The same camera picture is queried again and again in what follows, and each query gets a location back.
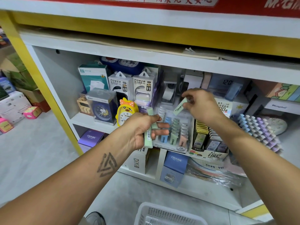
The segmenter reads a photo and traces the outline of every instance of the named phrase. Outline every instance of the yellow duck alarm clock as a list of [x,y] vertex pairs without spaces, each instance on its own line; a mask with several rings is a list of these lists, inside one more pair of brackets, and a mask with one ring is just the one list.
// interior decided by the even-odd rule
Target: yellow duck alarm clock
[[118,126],[123,125],[124,122],[135,112],[139,112],[139,108],[136,103],[127,100],[126,98],[120,99],[120,106],[118,108],[117,115],[115,116]]

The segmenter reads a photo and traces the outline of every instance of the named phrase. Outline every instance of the shoe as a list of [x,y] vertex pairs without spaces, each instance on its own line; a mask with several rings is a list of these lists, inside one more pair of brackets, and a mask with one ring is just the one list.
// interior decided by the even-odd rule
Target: shoe
[[91,212],[88,214],[86,221],[90,225],[106,225],[104,217],[99,212]]

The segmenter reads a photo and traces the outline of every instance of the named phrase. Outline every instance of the gray floor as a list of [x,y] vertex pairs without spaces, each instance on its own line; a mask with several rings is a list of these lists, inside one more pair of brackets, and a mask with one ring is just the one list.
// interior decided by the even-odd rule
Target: gray floor
[[[12,200],[78,157],[50,111],[0,136],[0,204]],[[257,223],[225,208],[117,172],[90,206],[108,225],[132,225],[142,202],[203,217],[209,225]]]

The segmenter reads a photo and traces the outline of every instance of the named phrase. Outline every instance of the purple box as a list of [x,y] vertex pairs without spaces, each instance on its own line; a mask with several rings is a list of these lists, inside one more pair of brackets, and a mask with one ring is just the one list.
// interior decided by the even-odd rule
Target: purple box
[[104,133],[89,129],[79,139],[78,144],[83,153],[90,150],[103,139]]

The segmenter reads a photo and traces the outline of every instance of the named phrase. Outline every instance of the forearm tattoo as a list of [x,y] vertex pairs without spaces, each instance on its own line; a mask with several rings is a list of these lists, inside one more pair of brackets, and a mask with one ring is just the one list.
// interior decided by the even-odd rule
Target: forearm tattoo
[[113,155],[109,153],[108,155],[104,153],[100,166],[97,170],[97,173],[100,173],[100,177],[115,173],[117,170],[117,162]]

